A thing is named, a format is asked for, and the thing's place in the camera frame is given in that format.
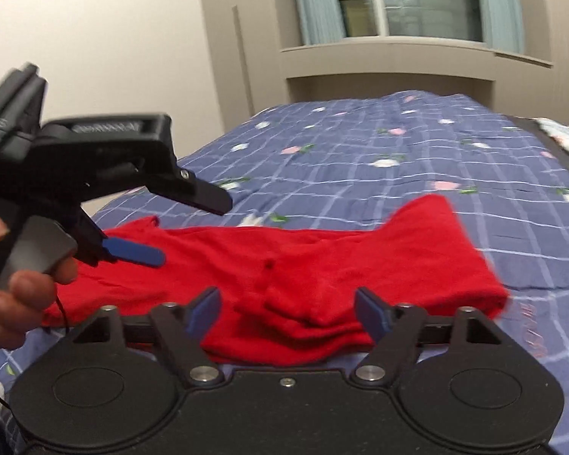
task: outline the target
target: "red cloth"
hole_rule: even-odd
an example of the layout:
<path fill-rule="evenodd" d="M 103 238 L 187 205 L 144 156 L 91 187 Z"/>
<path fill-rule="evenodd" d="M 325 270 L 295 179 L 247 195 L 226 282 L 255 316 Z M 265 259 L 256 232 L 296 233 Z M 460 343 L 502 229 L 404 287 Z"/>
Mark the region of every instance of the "red cloth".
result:
<path fill-rule="evenodd" d="M 167 301 L 222 292 L 221 315 L 203 342 L 218 361 L 289 366 L 372 345 L 352 309 L 354 291 L 451 315 L 475 306 L 494 317 L 507 292 L 472 246 L 447 200 L 416 199 L 374 231 L 287 231 L 265 227 L 163 230 L 157 218 L 107 232 L 165 252 L 159 269 L 126 262 L 79 265 L 59 287 L 73 323 L 115 304 L 124 315 Z M 61 325 L 56 306 L 46 325 Z"/>

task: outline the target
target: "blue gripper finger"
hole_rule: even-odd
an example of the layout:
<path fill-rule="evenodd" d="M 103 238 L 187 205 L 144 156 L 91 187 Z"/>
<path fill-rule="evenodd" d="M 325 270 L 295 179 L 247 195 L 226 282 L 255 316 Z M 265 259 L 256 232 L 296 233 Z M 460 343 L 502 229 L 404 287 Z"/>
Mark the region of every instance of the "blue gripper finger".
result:
<path fill-rule="evenodd" d="M 375 343 L 392 330 L 392 308 L 365 287 L 356 290 L 354 312 Z"/>
<path fill-rule="evenodd" d="M 119 260 L 145 265 L 146 267 L 158 268 L 164 265 L 166 261 L 164 252 L 158 248 L 133 243 L 121 238 L 107 238 L 103 241 L 103 248 Z"/>

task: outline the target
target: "plaid bedspread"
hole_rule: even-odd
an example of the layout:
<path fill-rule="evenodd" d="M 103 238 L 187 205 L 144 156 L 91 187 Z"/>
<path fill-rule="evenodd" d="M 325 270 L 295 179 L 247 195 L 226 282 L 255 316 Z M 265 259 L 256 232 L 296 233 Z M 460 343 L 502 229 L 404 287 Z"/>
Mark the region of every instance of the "plaid bedspread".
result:
<path fill-rule="evenodd" d="M 219 218 L 141 189 L 95 220 L 110 228 L 157 214 L 166 228 L 369 230 L 413 198 L 447 196 L 512 293 L 499 324 L 563 386 L 552 442 L 569 454 L 569 172 L 533 135 L 465 96 L 407 91 L 271 108 L 181 165 L 228 189 L 231 213 Z M 57 336 L 34 331 L 22 349 L 0 351 L 6 391 Z M 14 422 L 0 416 L 17 445 Z"/>

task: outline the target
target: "metal bolt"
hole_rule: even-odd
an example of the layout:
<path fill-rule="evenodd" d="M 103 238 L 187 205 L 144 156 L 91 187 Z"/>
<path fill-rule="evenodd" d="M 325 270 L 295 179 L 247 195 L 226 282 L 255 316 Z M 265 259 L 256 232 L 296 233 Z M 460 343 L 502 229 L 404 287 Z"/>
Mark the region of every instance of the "metal bolt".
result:
<path fill-rule="evenodd" d="M 386 372 L 380 366 L 365 364 L 356 370 L 356 376 L 364 381 L 378 381 L 386 376 Z"/>
<path fill-rule="evenodd" d="M 213 366 L 196 366 L 190 371 L 190 378 L 199 383 L 208 383 L 219 377 L 219 370 Z"/>
<path fill-rule="evenodd" d="M 283 386 L 285 388 L 291 388 L 292 386 L 295 386 L 297 382 L 293 379 L 293 378 L 281 378 L 280 379 L 280 386 Z"/>

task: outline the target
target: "light blue curtain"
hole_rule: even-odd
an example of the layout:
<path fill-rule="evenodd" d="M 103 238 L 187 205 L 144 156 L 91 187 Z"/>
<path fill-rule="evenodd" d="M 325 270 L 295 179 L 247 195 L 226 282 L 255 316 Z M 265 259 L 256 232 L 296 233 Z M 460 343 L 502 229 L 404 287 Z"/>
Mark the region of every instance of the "light blue curtain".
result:
<path fill-rule="evenodd" d="M 520 0 L 481 0 L 483 39 L 494 50 L 522 54 L 525 32 Z"/>
<path fill-rule="evenodd" d="M 297 0 L 303 43 L 326 44 L 346 37 L 337 0 Z"/>

